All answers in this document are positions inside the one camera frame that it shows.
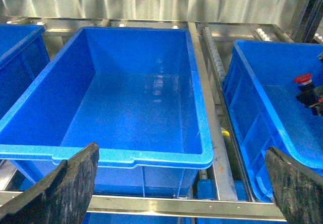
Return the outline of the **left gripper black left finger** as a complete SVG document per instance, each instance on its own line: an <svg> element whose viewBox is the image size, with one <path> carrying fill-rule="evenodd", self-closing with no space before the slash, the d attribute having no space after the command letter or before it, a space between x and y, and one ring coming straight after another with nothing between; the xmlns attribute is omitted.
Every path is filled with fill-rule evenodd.
<svg viewBox="0 0 323 224"><path fill-rule="evenodd" d="M99 146L92 142L1 207L1 223L83 223L95 189Z"/></svg>

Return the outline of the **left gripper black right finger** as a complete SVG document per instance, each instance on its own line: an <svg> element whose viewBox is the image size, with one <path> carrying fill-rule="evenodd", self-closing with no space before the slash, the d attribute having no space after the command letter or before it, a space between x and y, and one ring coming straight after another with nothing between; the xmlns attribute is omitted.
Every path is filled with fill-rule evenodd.
<svg viewBox="0 0 323 224"><path fill-rule="evenodd" d="M275 205L288 223L322 223L322 176L276 147L265 164Z"/></svg>

